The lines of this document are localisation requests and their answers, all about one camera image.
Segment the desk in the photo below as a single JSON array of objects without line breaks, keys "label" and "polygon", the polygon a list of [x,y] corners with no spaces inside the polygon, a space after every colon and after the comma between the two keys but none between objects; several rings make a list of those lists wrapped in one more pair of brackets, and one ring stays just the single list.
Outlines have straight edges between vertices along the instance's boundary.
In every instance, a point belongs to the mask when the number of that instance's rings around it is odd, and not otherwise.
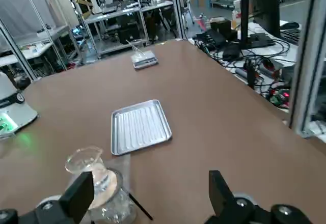
[{"label": "desk", "polygon": [[171,6],[171,5],[173,5],[173,2],[171,2],[171,1],[163,1],[163,2],[161,2],[159,4],[156,4],[156,5],[151,5],[151,6],[144,7],[144,8],[142,8],[142,11],[147,12],[147,11],[154,10],[154,9],[160,9],[160,8],[168,7],[168,6]]},{"label": "desk", "polygon": [[[60,194],[68,155],[96,145],[110,153],[111,113],[158,99],[170,142],[131,154],[131,187],[154,223],[204,223],[213,214],[208,171],[269,209],[293,204],[326,219],[326,157],[265,108],[264,100],[186,41],[147,47],[157,66],[135,71],[130,53],[55,74],[24,92],[40,117],[0,144],[1,208],[21,213]],[[136,223],[147,223],[139,212]]]},{"label": "desk", "polygon": [[[51,43],[47,44],[37,44],[36,52],[33,52],[32,49],[29,50],[22,50],[22,54],[25,56],[27,60],[31,60],[34,58],[38,58],[42,56],[50,47],[52,46]],[[8,56],[4,56],[0,58],[0,67],[12,65],[18,63],[18,60],[15,55],[11,54]]]}]

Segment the table surface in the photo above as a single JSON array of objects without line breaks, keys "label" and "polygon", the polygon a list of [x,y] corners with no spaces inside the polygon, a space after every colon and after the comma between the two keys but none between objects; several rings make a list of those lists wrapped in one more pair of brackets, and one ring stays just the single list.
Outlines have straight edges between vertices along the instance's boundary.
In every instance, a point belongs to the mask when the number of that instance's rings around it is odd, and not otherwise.
[{"label": "table surface", "polygon": [[164,7],[167,7],[167,6],[170,6],[170,5],[173,5],[172,1],[162,1],[159,4],[156,4],[156,5],[146,6],[146,7],[142,8],[142,11],[146,12],[146,11],[150,11],[150,10],[153,10],[153,9],[164,8]]},{"label": "table surface", "polygon": [[[204,223],[208,171],[269,209],[302,209],[324,223],[326,157],[266,109],[266,101],[186,41],[148,47],[159,64],[135,71],[130,53],[43,78],[25,90],[39,118],[0,144],[0,208],[21,213],[71,178],[68,155],[96,145],[111,159],[111,113],[158,99],[170,142],[131,154],[131,187],[154,223]],[[137,223],[146,223],[139,214]]]},{"label": "table surface", "polygon": [[[151,6],[144,7],[144,8],[142,8],[142,11],[146,12],[146,11],[150,11],[150,10],[153,10],[153,9],[159,9],[159,8],[167,7],[167,6],[170,6],[170,5],[173,5],[173,2],[171,2],[171,1],[163,1],[163,2],[161,2],[159,4],[157,4],[157,5],[151,5]],[[113,12],[113,13],[108,13],[108,14],[92,14],[90,17],[88,17],[85,20],[85,22],[87,24],[95,23],[95,22],[99,22],[101,20],[111,19],[111,18],[119,17],[119,16],[122,16],[122,15],[125,15],[125,14],[130,14],[130,13],[136,12],[138,10],[139,10],[139,8],[135,7],[135,8],[130,8],[130,9],[119,10],[119,11],[116,11],[116,12]]]},{"label": "table surface", "polygon": [[[52,46],[51,43],[47,43],[47,44],[38,43],[35,48],[36,52],[33,52],[34,49],[22,50],[21,52],[27,60],[30,60],[30,59],[40,57],[51,46]],[[15,63],[18,63],[18,60],[17,60],[16,56],[13,54],[0,58],[0,67],[6,66],[6,65],[12,65]]]}]

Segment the silver tray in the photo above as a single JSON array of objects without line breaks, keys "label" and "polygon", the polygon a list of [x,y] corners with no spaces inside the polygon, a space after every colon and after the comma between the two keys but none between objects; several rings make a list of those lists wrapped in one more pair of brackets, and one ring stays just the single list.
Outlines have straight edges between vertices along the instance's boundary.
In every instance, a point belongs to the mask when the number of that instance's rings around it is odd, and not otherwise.
[{"label": "silver tray", "polygon": [[172,137],[158,100],[116,110],[111,116],[111,152],[122,155],[163,143]]}]

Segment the glass beaker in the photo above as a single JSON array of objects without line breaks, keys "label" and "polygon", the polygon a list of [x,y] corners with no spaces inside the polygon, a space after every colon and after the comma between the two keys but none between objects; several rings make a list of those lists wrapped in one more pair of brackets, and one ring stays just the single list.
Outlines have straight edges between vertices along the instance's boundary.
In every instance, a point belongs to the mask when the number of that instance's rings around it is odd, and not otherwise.
[{"label": "glass beaker", "polygon": [[110,183],[108,171],[101,159],[102,153],[102,149],[94,146],[78,149],[68,157],[65,164],[66,170],[75,175],[92,172],[95,195],[105,191]]}]

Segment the metal frame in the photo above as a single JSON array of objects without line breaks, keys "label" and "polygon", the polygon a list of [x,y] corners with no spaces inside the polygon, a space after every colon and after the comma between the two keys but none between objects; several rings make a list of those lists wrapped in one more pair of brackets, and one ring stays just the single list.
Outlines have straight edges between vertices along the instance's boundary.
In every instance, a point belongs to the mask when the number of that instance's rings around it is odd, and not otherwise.
[{"label": "metal frame", "polygon": [[[64,13],[62,12],[61,5],[60,5],[59,1],[58,0],[55,0],[55,2],[57,4],[57,6],[58,6],[58,9],[59,9],[59,12],[61,14],[61,17],[65,20],[66,25],[68,25],[68,21],[67,21],[65,15],[64,15]],[[82,52],[81,52],[81,50],[80,50],[80,48],[78,46],[78,43],[77,43],[77,41],[76,41],[76,39],[75,39],[75,37],[74,37],[74,35],[72,33],[72,30],[70,28],[69,28],[69,37],[70,37],[70,39],[71,39],[71,41],[72,41],[72,43],[73,43],[73,45],[75,47],[75,50],[76,50],[76,52],[78,54],[78,57],[80,57],[81,58],[81,62],[83,62],[83,59],[84,58],[83,58]]]},{"label": "metal frame", "polygon": [[30,64],[26,60],[25,56],[20,51],[19,47],[17,46],[16,42],[14,41],[13,37],[10,35],[7,27],[2,22],[0,18],[0,32],[3,34],[4,38],[6,39],[8,45],[10,46],[13,54],[16,56],[19,64],[23,68],[26,75],[29,77],[31,82],[37,80],[36,74],[34,73],[34,70],[31,68]]},{"label": "metal frame", "polygon": [[48,35],[48,39],[49,39],[49,41],[51,42],[52,47],[53,47],[53,49],[54,49],[56,55],[58,56],[58,59],[59,59],[59,62],[60,62],[60,64],[61,64],[62,68],[63,68],[64,70],[67,70],[67,67],[66,67],[66,65],[64,64],[64,62],[62,61],[61,56],[60,56],[60,53],[59,53],[59,51],[58,51],[58,49],[57,49],[57,47],[56,47],[56,45],[55,45],[55,43],[54,43],[54,41],[53,41],[53,39],[52,39],[52,37],[51,37],[51,35],[50,35],[48,29],[46,28],[46,26],[45,26],[45,24],[44,24],[44,22],[43,22],[43,19],[42,19],[41,15],[40,15],[39,11],[37,10],[37,8],[36,8],[36,6],[35,6],[33,0],[29,0],[29,1],[30,1],[31,5],[32,5],[32,7],[33,7],[34,12],[36,13],[36,16],[38,17],[39,21],[41,22],[42,27],[44,28],[46,34]]},{"label": "metal frame", "polygon": [[175,20],[177,23],[177,31],[179,33],[180,39],[185,39],[186,35],[184,33],[184,24],[182,21],[182,11],[181,11],[181,4],[180,0],[172,0],[173,1],[173,7],[174,7],[174,13],[175,13]]},{"label": "metal frame", "polygon": [[326,0],[307,0],[290,95],[288,126],[301,136],[309,136],[308,124],[317,97],[326,54]]},{"label": "metal frame", "polygon": [[79,4],[76,2],[76,0],[73,0],[74,4],[76,6],[77,12],[78,12],[79,16],[81,17],[81,19],[83,21],[83,25],[85,26],[85,29],[86,29],[86,31],[88,33],[88,36],[90,37],[92,46],[95,49],[95,52],[96,52],[96,55],[97,55],[98,59],[101,58],[102,54],[130,47],[130,44],[125,44],[125,45],[121,44],[119,46],[108,47],[108,48],[105,48],[105,49],[98,48],[98,45],[96,44],[96,41],[95,41],[95,39],[94,39],[94,37],[93,37],[93,35],[91,33],[91,30],[90,30],[90,28],[88,26],[91,23],[93,23],[95,25],[96,32],[98,33],[99,38],[101,40],[100,32],[98,30],[98,27],[96,26],[97,22],[103,21],[105,19],[110,19],[110,18],[115,18],[115,17],[118,17],[118,16],[126,15],[126,14],[133,13],[133,12],[138,12],[139,15],[140,15],[140,18],[141,18],[141,22],[142,22],[142,26],[143,26],[143,30],[144,30],[144,34],[145,34],[145,39],[143,39],[143,41],[145,43],[149,44],[149,37],[148,37],[146,25],[145,25],[144,15],[143,15],[142,8],[141,8],[141,5],[140,5],[140,0],[137,0],[137,1],[139,3],[139,6],[134,8],[134,9],[131,9],[130,11],[119,11],[119,12],[115,12],[115,13],[112,13],[112,14],[105,14],[101,18],[96,18],[96,19],[92,19],[92,20],[85,20],[83,18],[82,10],[80,9]]}]

